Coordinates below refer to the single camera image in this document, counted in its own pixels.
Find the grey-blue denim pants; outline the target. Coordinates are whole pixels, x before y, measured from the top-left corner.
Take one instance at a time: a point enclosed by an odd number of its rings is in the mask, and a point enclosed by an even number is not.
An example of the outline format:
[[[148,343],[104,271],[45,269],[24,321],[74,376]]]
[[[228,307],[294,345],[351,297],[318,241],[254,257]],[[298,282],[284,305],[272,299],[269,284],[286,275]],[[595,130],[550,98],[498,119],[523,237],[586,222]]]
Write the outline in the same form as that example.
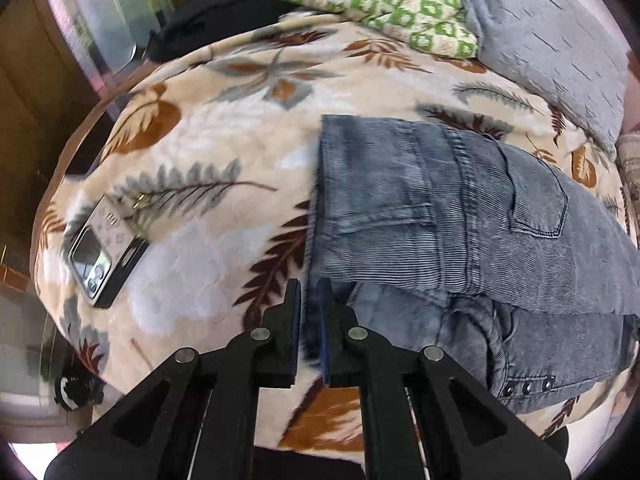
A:
[[[639,252],[600,200],[515,146],[434,122],[326,115],[318,283],[395,346],[434,344],[511,411],[618,376],[639,343]]]

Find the smartphone with patterned case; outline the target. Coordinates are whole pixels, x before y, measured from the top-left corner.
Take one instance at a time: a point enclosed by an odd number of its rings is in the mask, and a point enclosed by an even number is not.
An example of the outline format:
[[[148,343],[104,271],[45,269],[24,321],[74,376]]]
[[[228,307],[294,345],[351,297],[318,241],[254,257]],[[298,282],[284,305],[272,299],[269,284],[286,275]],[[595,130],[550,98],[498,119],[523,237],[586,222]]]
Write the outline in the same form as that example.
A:
[[[132,210],[103,195],[73,218],[62,255],[90,307],[109,309],[149,247]]]

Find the cream leaf-print fleece blanket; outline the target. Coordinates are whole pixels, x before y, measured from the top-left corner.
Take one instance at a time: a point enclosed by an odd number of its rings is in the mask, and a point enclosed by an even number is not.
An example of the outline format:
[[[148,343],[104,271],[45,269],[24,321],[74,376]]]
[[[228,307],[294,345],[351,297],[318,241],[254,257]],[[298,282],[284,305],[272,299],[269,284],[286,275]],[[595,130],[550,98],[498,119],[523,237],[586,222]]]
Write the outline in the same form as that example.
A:
[[[557,166],[637,232],[611,157],[541,93],[478,61],[296,13],[136,84],[93,168],[70,169],[89,130],[68,141],[38,210],[32,275],[89,370],[128,392],[181,346],[223,346],[302,276],[326,114],[433,119],[501,139]],[[114,304],[98,310],[66,258],[102,197],[131,209],[150,246]]]

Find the beige brown striped cushion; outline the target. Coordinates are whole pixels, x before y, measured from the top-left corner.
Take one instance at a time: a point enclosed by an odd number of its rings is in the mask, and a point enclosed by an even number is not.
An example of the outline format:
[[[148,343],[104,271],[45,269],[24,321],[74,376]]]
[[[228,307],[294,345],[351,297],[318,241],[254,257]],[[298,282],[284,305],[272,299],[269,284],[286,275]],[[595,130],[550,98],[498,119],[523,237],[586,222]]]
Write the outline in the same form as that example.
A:
[[[626,197],[634,220],[634,232],[639,237],[640,221],[640,132],[639,125],[623,133],[617,140],[618,166],[622,170]]]

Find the black cloth on bed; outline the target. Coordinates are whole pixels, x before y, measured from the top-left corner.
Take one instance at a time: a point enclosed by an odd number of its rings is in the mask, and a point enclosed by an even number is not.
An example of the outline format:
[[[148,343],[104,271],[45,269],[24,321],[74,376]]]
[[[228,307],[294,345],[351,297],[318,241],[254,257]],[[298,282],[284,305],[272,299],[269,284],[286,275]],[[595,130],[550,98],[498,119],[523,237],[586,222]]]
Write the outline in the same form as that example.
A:
[[[144,58],[166,63],[208,44],[276,24],[296,8],[282,0],[191,0],[158,32],[150,32]]]

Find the grey quilted pillow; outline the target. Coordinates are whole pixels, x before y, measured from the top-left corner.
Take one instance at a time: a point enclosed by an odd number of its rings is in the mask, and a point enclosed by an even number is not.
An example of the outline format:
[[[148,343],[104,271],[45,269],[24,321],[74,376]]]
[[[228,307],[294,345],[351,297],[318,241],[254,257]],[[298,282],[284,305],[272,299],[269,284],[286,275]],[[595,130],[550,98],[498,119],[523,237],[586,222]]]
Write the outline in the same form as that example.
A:
[[[627,57],[577,0],[462,0],[477,57],[560,110],[608,156],[624,117]]]

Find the wooden framed window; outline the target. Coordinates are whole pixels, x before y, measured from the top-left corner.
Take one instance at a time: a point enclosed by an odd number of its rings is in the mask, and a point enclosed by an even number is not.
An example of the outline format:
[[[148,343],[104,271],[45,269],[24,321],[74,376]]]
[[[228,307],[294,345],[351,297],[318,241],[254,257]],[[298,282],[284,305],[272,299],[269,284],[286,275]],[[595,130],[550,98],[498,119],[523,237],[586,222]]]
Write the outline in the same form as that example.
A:
[[[48,0],[58,27],[96,91],[136,68],[153,32],[171,16],[171,0]]]

